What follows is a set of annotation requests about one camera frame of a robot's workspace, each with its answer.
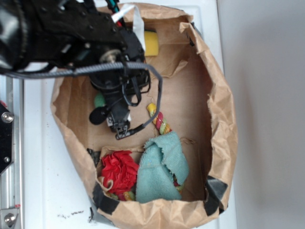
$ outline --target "paper bag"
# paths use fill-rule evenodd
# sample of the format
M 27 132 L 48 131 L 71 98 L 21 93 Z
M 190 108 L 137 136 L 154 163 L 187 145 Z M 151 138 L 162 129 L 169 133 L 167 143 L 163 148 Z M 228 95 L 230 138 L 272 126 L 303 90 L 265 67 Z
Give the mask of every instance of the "paper bag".
M 97 91 L 88 77 L 57 79 L 51 109 L 99 214 L 124 229 L 198 227 L 228 207 L 237 152 L 233 96 L 215 58 L 190 24 L 192 16 L 168 7 L 137 5 L 145 28 L 158 34 L 159 55 L 146 61 L 163 76 L 161 111 L 181 138 L 190 168 L 182 200 L 157 199 L 140 204 L 104 194 L 100 174 L 86 149 L 138 148 L 157 133 L 151 124 L 118 141 L 106 123 L 92 125 L 89 115 Z M 131 22 L 132 15 L 128 13 L 125 20 Z M 157 83 L 152 75 L 151 90 L 143 95 L 139 106 L 130 108 L 131 128 L 149 118 L 146 106 L 156 102 Z

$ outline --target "colorful rope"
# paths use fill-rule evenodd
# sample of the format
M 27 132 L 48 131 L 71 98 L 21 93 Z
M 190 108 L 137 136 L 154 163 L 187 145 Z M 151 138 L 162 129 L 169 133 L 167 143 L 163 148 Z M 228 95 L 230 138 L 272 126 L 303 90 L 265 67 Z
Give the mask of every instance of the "colorful rope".
M 149 104 L 147 106 L 147 110 L 149 112 L 150 117 L 152 117 L 157 110 L 157 106 L 153 103 Z M 171 132 L 170 125 L 167 124 L 167 120 L 163 117 L 163 114 L 161 112 L 158 113 L 157 117 L 153 120 L 153 122 L 156 125 L 157 130 L 159 130 L 159 133 L 161 135 L 167 134 Z

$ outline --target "bolt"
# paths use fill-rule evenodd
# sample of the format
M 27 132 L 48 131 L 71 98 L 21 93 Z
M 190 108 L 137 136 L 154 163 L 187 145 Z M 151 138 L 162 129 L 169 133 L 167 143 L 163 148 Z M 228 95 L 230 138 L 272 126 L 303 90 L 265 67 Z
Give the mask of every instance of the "bolt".
M 6 157 L 4 158 L 4 162 L 5 162 L 5 163 L 9 163 L 9 162 L 10 162 L 10 158 L 9 158 L 8 156 L 6 156 Z
M 13 214 L 9 213 L 4 217 L 4 221 L 9 227 L 11 227 L 16 222 L 16 217 Z
M 1 119 L 4 123 L 11 123 L 14 120 L 14 116 L 11 112 L 4 112 L 1 115 Z

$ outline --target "teal cloth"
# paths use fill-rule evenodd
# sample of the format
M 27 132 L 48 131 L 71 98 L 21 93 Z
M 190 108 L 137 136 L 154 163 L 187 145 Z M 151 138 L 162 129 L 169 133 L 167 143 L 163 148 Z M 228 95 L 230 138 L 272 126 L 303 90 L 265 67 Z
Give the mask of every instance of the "teal cloth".
M 181 199 L 173 185 L 173 175 L 182 185 L 189 174 L 189 167 L 178 135 L 171 131 L 151 138 L 144 148 L 138 170 L 136 200 L 147 203 L 160 198 Z

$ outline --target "screw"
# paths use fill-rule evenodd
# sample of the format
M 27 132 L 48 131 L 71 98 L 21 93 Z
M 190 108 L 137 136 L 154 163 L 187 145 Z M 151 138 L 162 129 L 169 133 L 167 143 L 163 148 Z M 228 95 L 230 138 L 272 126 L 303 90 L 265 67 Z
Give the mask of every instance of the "screw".
M 16 222 L 16 217 L 13 214 L 9 213 L 4 217 L 4 221 L 10 228 Z
M 86 49 L 89 49 L 90 47 L 91 47 L 90 43 L 88 43 L 88 42 L 85 43 L 85 48 L 86 48 Z
M 48 10 L 47 10 L 46 8 L 44 8 L 44 7 L 41 7 L 40 10 L 41 10 L 43 13 L 48 12 Z
M 9 162 L 10 162 L 10 158 L 9 158 L 8 156 L 6 156 L 6 157 L 4 158 L 4 162 L 5 162 L 5 163 L 9 163 Z
M 111 32 L 112 32 L 112 33 L 116 33 L 116 32 L 117 32 L 116 28 L 113 27 L 113 28 L 111 29 Z
M 1 115 L 1 119 L 4 123 L 11 123 L 14 120 L 14 116 L 11 112 L 4 112 Z

